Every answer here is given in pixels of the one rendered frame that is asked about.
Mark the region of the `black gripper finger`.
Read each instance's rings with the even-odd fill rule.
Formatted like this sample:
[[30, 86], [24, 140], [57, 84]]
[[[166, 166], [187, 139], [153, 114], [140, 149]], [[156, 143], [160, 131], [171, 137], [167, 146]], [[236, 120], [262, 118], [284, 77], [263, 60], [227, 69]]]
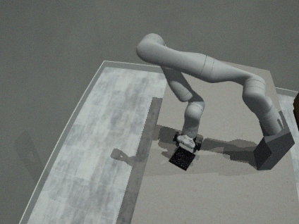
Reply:
[[[197, 144], [196, 144], [197, 143]], [[201, 144], [202, 144], [202, 141], [200, 140], [200, 141], [197, 141], [197, 140], [195, 140], [195, 148], [193, 149], [193, 153], [195, 153], [196, 152], [196, 150], [200, 150], [200, 148], [201, 148]]]
[[176, 147], [178, 147], [178, 145], [179, 145], [179, 143], [180, 143], [180, 142], [177, 141], [177, 137], [178, 137], [179, 135], [180, 135], [180, 134], [179, 134], [178, 132], [176, 132], [176, 134], [175, 134], [175, 136], [174, 136], [174, 139], [173, 139], [173, 141], [176, 142]]

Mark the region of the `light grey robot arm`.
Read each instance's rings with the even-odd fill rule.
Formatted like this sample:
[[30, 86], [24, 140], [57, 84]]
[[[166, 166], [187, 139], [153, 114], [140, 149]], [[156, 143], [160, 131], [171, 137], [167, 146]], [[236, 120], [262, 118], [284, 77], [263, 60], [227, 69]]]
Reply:
[[182, 135], [177, 137], [177, 141], [188, 148], [195, 148], [193, 139], [197, 137], [205, 103], [202, 97], [192, 90], [182, 73], [209, 83], [232, 81], [242, 85], [244, 103], [255, 113], [266, 132], [276, 135], [283, 129], [281, 116], [272, 100], [266, 96], [266, 83], [259, 75], [235, 68], [204, 54], [168, 48], [164, 40], [154, 33], [142, 38], [137, 45], [136, 53], [143, 61], [160, 66], [178, 100], [188, 101]]

